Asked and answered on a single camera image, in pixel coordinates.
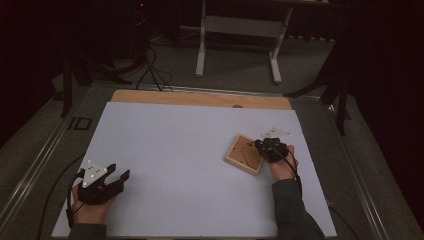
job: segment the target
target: hand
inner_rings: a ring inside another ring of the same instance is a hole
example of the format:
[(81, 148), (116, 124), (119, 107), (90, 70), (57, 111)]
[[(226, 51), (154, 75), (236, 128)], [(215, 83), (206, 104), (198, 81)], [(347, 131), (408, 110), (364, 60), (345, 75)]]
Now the hand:
[[(286, 159), (296, 169), (298, 161), (294, 159), (294, 146), (289, 145), (287, 146), (287, 148), (289, 149), (289, 154)], [(275, 163), (269, 163), (269, 167), (271, 169), (271, 173), (275, 181), (283, 179), (295, 179), (296, 177), (293, 170), (284, 160), (280, 160)]]
[(72, 212), (74, 212), (75, 224), (104, 224), (107, 212), (116, 198), (109, 199), (101, 205), (84, 204), (78, 200), (78, 185), (72, 188), (72, 196), (74, 197)]

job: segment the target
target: metal frame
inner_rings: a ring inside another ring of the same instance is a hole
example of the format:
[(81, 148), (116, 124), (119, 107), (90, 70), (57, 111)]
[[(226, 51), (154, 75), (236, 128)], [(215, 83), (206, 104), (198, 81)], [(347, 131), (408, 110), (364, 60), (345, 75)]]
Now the metal frame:
[(206, 31), (242, 34), (261, 37), (275, 37), (277, 43), (273, 51), (269, 52), (269, 60), (271, 64), (272, 76), (274, 82), (279, 84), (282, 82), (280, 69), (278, 67), (277, 56), (280, 52), (281, 44), (284, 40), (286, 30), (293, 8), (289, 7), (286, 12), (284, 22), (262, 21), (252, 19), (230, 18), (209, 16), (206, 14), (206, 0), (202, 1), (202, 18), (200, 21), (200, 47), (197, 56), (196, 76), (202, 77), (205, 66), (206, 55)]

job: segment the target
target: white table leg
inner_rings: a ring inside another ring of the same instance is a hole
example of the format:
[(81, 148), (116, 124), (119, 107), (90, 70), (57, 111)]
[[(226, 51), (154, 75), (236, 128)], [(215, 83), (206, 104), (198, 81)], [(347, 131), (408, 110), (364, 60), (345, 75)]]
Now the white table leg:
[(205, 66), (205, 35), (206, 35), (206, 0), (202, 1), (202, 19), (200, 21), (200, 47), (199, 55), (197, 56), (196, 77), (203, 76), (203, 68)]
[(272, 76), (274, 78), (275, 83), (281, 83), (281, 74), (280, 69), (278, 67), (277, 56), (280, 51), (281, 44), (284, 40), (284, 35), (286, 34), (287, 26), (289, 25), (290, 16), (293, 12), (293, 8), (289, 8), (286, 13), (286, 17), (284, 19), (284, 23), (281, 25), (280, 34), (277, 38), (277, 44), (274, 48), (274, 51), (269, 52), (269, 60), (271, 63)]

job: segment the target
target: cable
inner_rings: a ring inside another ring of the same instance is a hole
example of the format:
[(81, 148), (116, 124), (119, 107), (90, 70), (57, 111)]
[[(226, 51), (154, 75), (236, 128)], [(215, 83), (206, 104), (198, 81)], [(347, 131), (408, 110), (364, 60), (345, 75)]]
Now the cable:
[(81, 206), (79, 206), (77, 210), (75, 210), (75, 212), (72, 213), (72, 215), (75, 215), (75, 213), (77, 213), (84, 205), (85, 203), (82, 203)]
[[(158, 77), (162, 80), (162, 82), (163, 82), (163, 86), (162, 86), (162, 89), (163, 88), (165, 88), (166, 86), (169, 88), (169, 90), (171, 90), (171, 92), (173, 92), (174, 90), (172, 89), (172, 87), (171, 87), (171, 85), (169, 85), (169, 82), (170, 81), (172, 81), (172, 79), (174, 78), (174, 76), (172, 75), (172, 73), (169, 73), (169, 72), (166, 72), (166, 71), (162, 71), (162, 70), (159, 70), (159, 69), (157, 69), (157, 68), (155, 68), (153, 65), (152, 65), (152, 70), (154, 70), (154, 71), (156, 71), (156, 75), (158, 75)], [(170, 79), (168, 80), (168, 81), (166, 81), (161, 75), (160, 75), (160, 73), (159, 72), (162, 72), (162, 73), (165, 73), (165, 74), (168, 74), (169, 76), (170, 76)]]
[(70, 228), (72, 228), (72, 226), (74, 225), (74, 219), (73, 219), (74, 213), (72, 212), (72, 205), (71, 205), (72, 187), (74, 186), (74, 182), (75, 180), (77, 180), (77, 178), (81, 177), (81, 175), (82, 177), (84, 177), (84, 172), (85, 171), (81, 170), (77, 174), (75, 174), (68, 185), (68, 193), (66, 195), (66, 216), (68, 218), (68, 225)]
[(156, 51), (153, 50), (153, 60), (152, 63), (149, 65), (148, 64), (148, 68), (147, 70), (143, 73), (143, 75), (141, 75), (140, 79), (138, 80), (136, 86), (135, 86), (135, 90), (138, 90), (138, 86), (140, 85), (140, 83), (143, 81), (144, 77), (146, 76), (146, 74), (151, 71), (152, 65), (155, 63), (156, 61)]
[(347, 223), (346, 219), (344, 217), (342, 217), (342, 215), (340, 215), (340, 213), (338, 213), (336, 211), (336, 209), (334, 209), (332, 206), (328, 206), (328, 208), (333, 211), (342, 221), (343, 223), (349, 228), (349, 230), (352, 232), (353, 236), (355, 237), (356, 240), (359, 240), (358, 235), (356, 234), (355, 230), (353, 230), (353, 228), (349, 225), (349, 223)]
[(152, 71), (153, 63), (150, 63), (150, 61), (148, 59), (146, 59), (146, 64), (147, 64), (147, 66), (149, 66), (150, 75), (152, 75), (153, 81), (155, 82), (159, 91), (162, 91), (162, 88), (159, 86), (159, 83), (156, 80), (155, 73)]
[[(277, 149), (275, 149), (275, 148), (271, 148), (271, 149), (274, 150), (274, 152), (276, 152), (278, 155), (280, 155), (280, 157), (282, 157), (282, 160), (285, 163), (287, 163), (287, 165), (289, 165), (290, 169), (293, 171), (293, 173), (295, 175), (296, 182), (297, 182), (297, 186), (299, 187), (299, 190), (300, 190), (300, 196), (302, 196), (303, 195), (303, 193), (302, 193), (302, 180), (300, 179), (299, 174), (297, 174), (297, 168), (293, 167), (293, 165), (291, 163), (289, 163), (289, 161), (287, 160), (287, 158), (284, 157), (281, 153), (279, 153), (277, 151)], [(292, 152), (290, 152), (290, 151), (288, 151), (288, 152), (292, 155), (292, 157), (293, 157), (293, 159), (294, 159), (294, 161), (296, 163), (297, 160), (294, 157), (294, 154)]]
[(53, 183), (52, 188), (50, 189), (49, 194), (47, 195), (47, 199), (46, 202), (44, 203), (44, 207), (43, 207), (43, 214), (41, 215), (41, 220), (40, 220), (40, 226), (38, 227), (38, 234), (37, 234), (37, 239), (40, 239), (41, 237), (41, 232), (43, 230), (43, 224), (44, 224), (44, 218), (46, 216), (46, 211), (47, 211), (47, 206), (50, 202), (50, 197), (53, 193), (54, 188), (56, 187), (57, 183), (59, 182), (60, 178), (63, 176), (63, 174), (72, 166), (74, 165), (76, 162), (78, 162), (78, 160), (80, 160), (82, 157), (84, 157), (85, 153), (82, 154), (81, 156), (75, 158), (74, 160), (72, 160), (71, 163), (68, 164), (68, 166), (66, 166), (66, 168), (59, 174), (59, 177), (55, 180), (55, 182)]
[(141, 56), (139, 56), (139, 57), (137, 57), (137, 59), (131, 65), (128, 65), (128, 66), (125, 66), (125, 67), (122, 67), (122, 68), (119, 68), (119, 69), (111, 69), (109, 71), (111, 73), (115, 73), (115, 74), (118, 74), (118, 75), (128, 73), (130, 71), (137, 69), (141, 65), (141, 63), (143, 62), (142, 59), (143, 58)]

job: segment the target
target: wire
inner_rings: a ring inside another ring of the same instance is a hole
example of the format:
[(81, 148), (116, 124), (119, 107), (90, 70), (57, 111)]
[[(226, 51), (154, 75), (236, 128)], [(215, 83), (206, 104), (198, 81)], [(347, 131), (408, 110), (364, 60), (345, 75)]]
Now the wire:
[(79, 175), (78, 173), (75, 174), (72, 177), (72, 180), (69, 182), (68, 193), (67, 193), (67, 196), (66, 196), (66, 216), (68, 217), (68, 225), (69, 225), (69, 227), (72, 227), (74, 225), (74, 221), (73, 221), (73, 215), (74, 215), (74, 213), (71, 212), (72, 211), (71, 193), (72, 193), (72, 187), (74, 186), (74, 182), (75, 182), (75, 180), (77, 180), (78, 175)]
[(356, 234), (355, 230), (353, 230), (353, 228), (349, 225), (349, 223), (346, 221), (346, 219), (340, 215), (340, 213), (338, 213), (336, 211), (336, 209), (334, 209), (332, 206), (328, 206), (328, 208), (333, 211), (342, 221), (343, 223), (349, 228), (349, 230), (352, 232), (353, 236), (355, 237), (356, 240), (359, 240), (358, 234)]
[[(274, 150), (274, 152), (276, 152), (278, 155), (280, 155), (280, 157), (282, 157), (283, 161), (285, 163), (287, 163), (287, 165), (289, 165), (290, 169), (293, 171), (293, 173), (295, 175), (295, 178), (296, 178), (297, 186), (299, 187), (299, 190), (300, 190), (300, 196), (302, 196), (303, 195), (303, 193), (302, 193), (302, 180), (300, 179), (299, 174), (297, 174), (297, 168), (293, 167), (293, 165), (291, 163), (289, 163), (289, 161), (287, 160), (287, 158), (284, 157), (281, 153), (279, 153), (277, 151), (277, 149), (275, 149), (275, 148), (271, 148), (271, 149)], [(292, 157), (293, 157), (293, 159), (294, 159), (294, 161), (296, 163), (297, 160), (294, 157), (294, 154), (292, 152), (290, 152), (289, 150), (288, 150), (288, 152), (292, 155)]]
[[(172, 87), (169, 85), (169, 82), (173, 80), (173, 75), (172, 75), (172, 73), (169, 73), (169, 72), (166, 72), (166, 71), (162, 71), (162, 70), (159, 70), (159, 69), (157, 69), (156, 67), (154, 67), (154, 63), (156, 62), (156, 59), (157, 59), (157, 53), (156, 53), (156, 51), (155, 51), (152, 47), (150, 47), (150, 46), (148, 46), (148, 49), (149, 49), (150, 51), (152, 51), (152, 53), (153, 53), (153, 60), (152, 60), (152, 62), (150, 62), (150, 60), (146, 58), (147, 69), (146, 69), (146, 71), (143, 73), (143, 75), (140, 77), (140, 79), (138, 80), (137, 85), (135, 86), (135, 90), (138, 90), (138, 87), (139, 87), (139, 85), (141, 84), (141, 82), (143, 81), (144, 77), (147, 75), (147, 73), (149, 73), (149, 72), (150, 72), (150, 74), (151, 74), (151, 76), (152, 76), (152, 78), (153, 78), (153, 81), (155, 82), (155, 84), (156, 84), (156, 86), (158, 87), (159, 91), (162, 91), (162, 90), (163, 90), (163, 88), (165, 88), (165, 86), (167, 86), (167, 87), (171, 90), (171, 92), (173, 92), (174, 90), (173, 90), (173, 89), (172, 89)], [(169, 79), (168, 81), (166, 81), (166, 80), (162, 77), (162, 75), (160, 74), (160, 72), (165, 73), (165, 74), (168, 74), (168, 75), (170, 76), (170, 79)], [(162, 80), (162, 82), (163, 82), (163, 86), (162, 86), (162, 87), (160, 87), (159, 82), (158, 82), (158, 80), (157, 80), (157, 78), (156, 78), (156, 76), (155, 76), (155, 73), (156, 73), (156, 75), (157, 75), (157, 76), (158, 76), (158, 77)]]
[(147, 74), (149, 71), (151, 71), (151, 68), (152, 68), (153, 64), (155, 63), (155, 61), (156, 61), (156, 51), (155, 51), (155, 50), (153, 50), (153, 48), (151, 48), (151, 47), (148, 47), (148, 49), (152, 50), (152, 52), (153, 52), (153, 60), (152, 60), (152, 63), (151, 63), (151, 64), (147, 64), (147, 65), (148, 65), (148, 68), (147, 68), (147, 70), (143, 73), (143, 75), (141, 75), (140, 79), (138, 80), (138, 82), (137, 82), (137, 84), (136, 84), (136, 86), (135, 86), (135, 90), (138, 90), (138, 86), (139, 86), (139, 85), (140, 85), (140, 83), (143, 81), (143, 79), (144, 79), (144, 77), (146, 76), (146, 74)]
[(82, 203), (81, 206), (79, 206), (72, 215), (75, 215), (75, 213), (77, 213), (84, 205), (85, 203)]
[(47, 212), (47, 206), (50, 202), (50, 197), (53, 193), (54, 188), (56, 187), (57, 183), (59, 182), (60, 178), (63, 176), (63, 174), (65, 174), (65, 172), (72, 166), (74, 165), (76, 162), (78, 162), (78, 160), (80, 160), (82, 157), (84, 157), (85, 153), (82, 154), (81, 156), (75, 158), (74, 160), (72, 160), (72, 162), (70, 162), (68, 164), (68, 166), (66, 166), (66, 168), (59, 174), (59, 177), (55, 180), (55, 182), (53, 183), (52, 188), (50, 189), (49, 194), (47, 195), (47, 199), (46, 202), (44, 203), (44, 207), (43, 207), (43, 214), (41, 215), (41, 220), (40, 220), (40, 226), (38, 227), (38, 234), (37, 234), (37, 239), (40, 239), (41, 237), (41, 232), (43, 230), (43, 224), (44, 224), (44, 218), (46, 216), (46, 212)]
[[(162, 86), (162, 89), (163, 88), (165, 88), (166, 86), (169, 88), (169, 90), (171, 90), (171, 92), (173, 92), (174, 90), (172, 89), (172, 87), (171, 87), (171, 85), (169, 85), (169, 82), (170, 81), (172, 81), (172, 79), (174, 78), (174, 76), (172, 75), (172, 73), (170, 73), (170, 72), (166, 72), (166, 71), (162, 71), (162, 70), (159, 70), (159, 69), (157, 69), (157, 68), (155, 68), (154, 66), (152, 66), (152, 69), (154, 70), (154, 71), (156, 71), (156, 74), (159, 76), (159, 78), (162, 80), (162, 82), (164, 83), (163, 84), (163, 86)], [(161, 73), (165, 73), (165, 74), (168, 74), (169, 76), (170, 76), (170, 79), (168, 80), (168, 81), (166, 81), (161, 75), (160, 75), (160, 73), (159, 72), (161, 72)]]

